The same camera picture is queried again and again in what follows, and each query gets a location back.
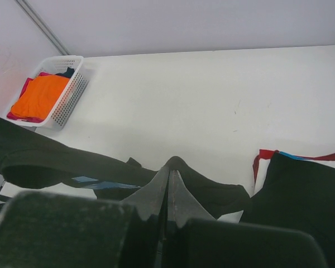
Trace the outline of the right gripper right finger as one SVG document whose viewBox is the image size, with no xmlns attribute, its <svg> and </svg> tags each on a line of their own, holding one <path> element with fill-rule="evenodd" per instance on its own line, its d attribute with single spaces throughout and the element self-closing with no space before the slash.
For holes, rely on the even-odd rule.
<svg viewBox="0 0 335 268">
<path fill-rule="evenodd" d="M 315 239 L 301 231 L 215 220 L 169 174 L 164 267 L 327 267 Z"/>
</svg>

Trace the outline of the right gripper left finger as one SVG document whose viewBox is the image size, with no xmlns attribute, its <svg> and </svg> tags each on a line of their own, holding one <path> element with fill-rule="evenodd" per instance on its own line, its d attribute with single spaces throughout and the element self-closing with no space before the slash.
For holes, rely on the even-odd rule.
<svg viewBox="0 0 335 268">
<path fill-rule="evenodd" d="M 0 211 L 0 267 L 160 267 L 168 177 L 120 202 L 17 194 Z"/>
</svg>

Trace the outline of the black t shirt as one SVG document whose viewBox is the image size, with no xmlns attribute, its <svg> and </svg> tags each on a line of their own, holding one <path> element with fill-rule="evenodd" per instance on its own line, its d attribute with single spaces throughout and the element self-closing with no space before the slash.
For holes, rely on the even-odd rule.
<svg viewBox="0 0 335 268">
<path fill-rule="evenodd" d="M 177 156 L 165 166 L 180 173 L 186 188 L 214 218 L 252 207 L 241 185 L 212 181 Z M 148 184 L 156 173 L 133 158 L 123 162 L 74 149 L 0 118 L 0 174 L 21 188 L 42 189 L 64 183 L 92 188 L 99 199 L 123 200 Z"/>
<path fill-rule="evenodd" d="M 276 153 L 243 223 L 303 231 L 335 267 L 335 161 L 299 160 Z"/>
</svg>

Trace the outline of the white plastic laundry basket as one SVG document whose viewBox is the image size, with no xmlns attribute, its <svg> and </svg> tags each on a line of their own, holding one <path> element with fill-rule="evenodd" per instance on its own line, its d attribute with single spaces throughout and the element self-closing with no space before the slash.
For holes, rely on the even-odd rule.
<svg viewBox="0 0 335 268">
<path fill-rule="evenodd" d="M 14 99 L 9 103 L 4 115 L 7 120 L 19 126 L 25 127 L 41 127 L 52 130 L 61 130 L 66 124 L 70 114 L 72 113 L 75 105 L 77 104 L 80 96 L 84 92 L 89 80 L 84 76 L 83 68 L 84 58 L 82 56 L 54 56 L 43 60 L 36 70 L 29 76 L 29 78 L 36 78 L 41 72 L 55 75 L 56 73 L 63 73 L 67 67 L 75 69 L 73 76 L 70 78 L 67 86 L 63 90 L 58 101 L 52 108 L 48 117 L 40 123 L 32 123 L 26 121 L 11 120 L 6 117 L 11 107 L 16 103 L 19 98 L 20 92 L 18 91 Z"/>
</svg>

